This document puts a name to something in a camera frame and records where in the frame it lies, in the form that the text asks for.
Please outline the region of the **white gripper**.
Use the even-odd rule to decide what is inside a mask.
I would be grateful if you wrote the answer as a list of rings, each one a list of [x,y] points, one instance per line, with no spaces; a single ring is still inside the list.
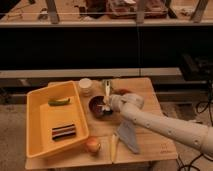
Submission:
[[[112,94],[109,98],[109,106],[113,111],[119,112],[121,107],[127,102],[125,96]]]

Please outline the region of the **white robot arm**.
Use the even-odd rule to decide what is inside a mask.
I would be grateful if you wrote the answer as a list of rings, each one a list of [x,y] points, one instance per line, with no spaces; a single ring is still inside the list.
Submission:
[[[112,94],[109,106],[124,118],[213,157],[213,127],[141,110],[144,99],[134,93]]]

